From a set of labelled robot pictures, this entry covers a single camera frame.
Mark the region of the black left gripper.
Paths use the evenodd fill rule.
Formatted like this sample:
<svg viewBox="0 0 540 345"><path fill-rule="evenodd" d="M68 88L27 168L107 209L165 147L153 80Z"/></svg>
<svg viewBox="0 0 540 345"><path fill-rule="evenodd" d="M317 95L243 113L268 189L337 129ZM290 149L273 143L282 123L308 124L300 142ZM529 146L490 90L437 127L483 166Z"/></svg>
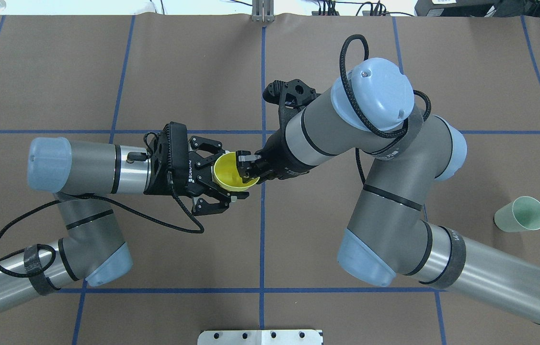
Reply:
<svg viewBox="0 0 540 345"><path fill-rule="evenodd" d="M150 135L153 139L146 144L150 173L144 194L192 198L193 215L221 214L231 203L249 197L249 192L228 191L214 184L213 156L226 153L219 140L189 136L186 125L177 122Z"/></svg>

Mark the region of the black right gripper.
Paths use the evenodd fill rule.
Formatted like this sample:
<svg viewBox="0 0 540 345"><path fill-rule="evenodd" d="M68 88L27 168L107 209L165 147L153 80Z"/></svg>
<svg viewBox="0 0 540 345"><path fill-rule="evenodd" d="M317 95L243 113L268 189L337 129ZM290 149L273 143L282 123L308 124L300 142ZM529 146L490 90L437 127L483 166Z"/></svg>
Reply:
<svg viewBox="0 0 540 345"><path fill-rule="evenodd" d="M244 183L250 183L255 179L257 185L267 180L285 180L307 174L311 170L311 166L296 159L291 152L283 130L274 132L256 154L245 150L236 151L237 167L250 167L252 163L253 168L241 171Z"/></svg>

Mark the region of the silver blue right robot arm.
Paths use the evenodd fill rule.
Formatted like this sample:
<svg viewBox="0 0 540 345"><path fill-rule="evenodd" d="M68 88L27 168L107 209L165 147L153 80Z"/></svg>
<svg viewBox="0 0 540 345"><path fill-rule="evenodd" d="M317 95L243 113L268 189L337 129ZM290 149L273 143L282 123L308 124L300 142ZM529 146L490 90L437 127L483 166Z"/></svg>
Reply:
<svg viewBox="0 0 540 345"><path fill-rule="evenodd" d="M467 144L417 109L393 62L367 59L322 94L277 81L264 98L279 105L280 128L237 159L243 178L293 178L352 148L374 157L338 251L346 272L381 287L411 276L540 325L540 267L421 220L430 188L463 165Z"/></svg>

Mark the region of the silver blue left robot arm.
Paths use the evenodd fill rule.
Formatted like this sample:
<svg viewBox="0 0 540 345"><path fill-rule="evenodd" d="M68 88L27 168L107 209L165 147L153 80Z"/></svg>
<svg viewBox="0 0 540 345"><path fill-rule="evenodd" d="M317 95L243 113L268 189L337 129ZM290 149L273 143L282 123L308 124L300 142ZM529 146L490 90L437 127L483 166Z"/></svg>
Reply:
<svg viewBox="0 0 540 345"><path fill-rule="evenodd" d="M57 206L68 235L51 244L32 244L0 257L0 313L79 280L93 287L127 274L133 265L114 206L169 229L200 234L197 217L220 214L247 191L214 179L222 143L188 136L184 124L170 122L145 134L143 147L58 138L36 138L27 157L27 183L54 199L7 223L13 225ZM193 221L185 229L123 205L110 195L160 195L173 198Z"/></svg>

